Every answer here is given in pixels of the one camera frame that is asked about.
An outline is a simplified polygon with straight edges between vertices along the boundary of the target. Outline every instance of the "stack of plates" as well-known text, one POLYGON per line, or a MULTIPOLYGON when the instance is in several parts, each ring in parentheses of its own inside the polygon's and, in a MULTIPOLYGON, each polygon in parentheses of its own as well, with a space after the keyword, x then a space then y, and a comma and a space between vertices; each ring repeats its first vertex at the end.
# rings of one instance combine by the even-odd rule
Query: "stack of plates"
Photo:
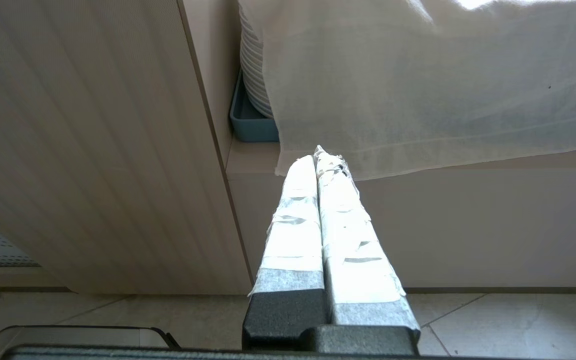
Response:
POLYGON ((246 15, 242 11, 242 7, 239 7, 239 16, 241 18, 239 57, 247 95, 250 103, 257 111, 272 119, 273 110, 270 108, 270 100, 268 100, 263 75, 264 44, 255 35, 246 15))

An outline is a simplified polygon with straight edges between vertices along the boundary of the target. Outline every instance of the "white cloth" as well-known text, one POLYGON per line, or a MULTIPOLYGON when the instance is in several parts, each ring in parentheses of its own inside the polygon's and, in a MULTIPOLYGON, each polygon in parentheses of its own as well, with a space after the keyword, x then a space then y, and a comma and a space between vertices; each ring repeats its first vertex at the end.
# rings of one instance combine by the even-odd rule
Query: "white cloth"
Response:
POLYGON ((576 0, 240 0, 277 173, 321 144, 359 180, 576 150, 576 0))

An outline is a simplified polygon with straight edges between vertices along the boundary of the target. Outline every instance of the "tiled floor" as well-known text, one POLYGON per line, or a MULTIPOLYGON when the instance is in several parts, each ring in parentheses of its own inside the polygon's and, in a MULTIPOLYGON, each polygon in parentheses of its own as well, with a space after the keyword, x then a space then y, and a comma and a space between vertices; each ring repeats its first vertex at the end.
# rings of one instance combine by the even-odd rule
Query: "tiled floor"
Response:
MULTIPOLYGON (((419 350, 437 356, 576 359, 575 294, 409 294, 419 350)), ((11 325, 156 327, 183 347, 237 349, 244 296, 92 296, 0 292, 11 325)))

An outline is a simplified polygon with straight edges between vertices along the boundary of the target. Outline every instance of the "cabinet door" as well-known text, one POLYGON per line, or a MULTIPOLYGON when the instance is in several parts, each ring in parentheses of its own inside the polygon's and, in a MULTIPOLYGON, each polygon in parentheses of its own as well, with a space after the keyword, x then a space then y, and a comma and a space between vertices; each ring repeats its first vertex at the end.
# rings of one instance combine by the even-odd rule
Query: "cabinet door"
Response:
POLYGON ((0 231, 77 292, 249 291, 176 1, 0 0, 0 231))

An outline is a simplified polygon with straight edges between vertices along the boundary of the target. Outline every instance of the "blue tray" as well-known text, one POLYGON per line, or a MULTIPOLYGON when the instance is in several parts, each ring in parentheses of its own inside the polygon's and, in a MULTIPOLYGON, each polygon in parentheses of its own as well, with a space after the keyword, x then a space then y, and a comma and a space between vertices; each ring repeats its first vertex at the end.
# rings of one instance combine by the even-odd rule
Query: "blue tray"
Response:
POLYGON ((279 142, 274 119, 260 114, 250 103, 241 71, 232 95, 230 122, 235 136, 242 142, 279 142))

